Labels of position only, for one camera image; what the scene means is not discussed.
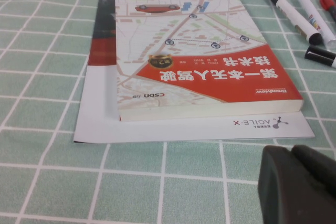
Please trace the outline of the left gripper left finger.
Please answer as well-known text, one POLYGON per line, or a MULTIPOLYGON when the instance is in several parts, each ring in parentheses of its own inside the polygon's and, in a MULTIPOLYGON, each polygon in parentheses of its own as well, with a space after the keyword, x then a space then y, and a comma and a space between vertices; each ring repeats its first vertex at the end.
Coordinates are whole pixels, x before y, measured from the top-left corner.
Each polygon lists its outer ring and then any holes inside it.
POLYGON ((284 147, 264 147, 258 195, 264 223, 335 223, 335 191, 284 147))

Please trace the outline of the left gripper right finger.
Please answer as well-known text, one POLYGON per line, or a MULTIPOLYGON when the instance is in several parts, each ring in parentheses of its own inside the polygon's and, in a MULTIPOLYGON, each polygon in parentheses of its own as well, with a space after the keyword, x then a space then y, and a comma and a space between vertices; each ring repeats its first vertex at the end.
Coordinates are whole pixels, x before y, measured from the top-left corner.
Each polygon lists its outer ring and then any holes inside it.
POLYGON ((327 191, 335 191, 335 160, 306 145, 295 145, 291 152, 327 191))

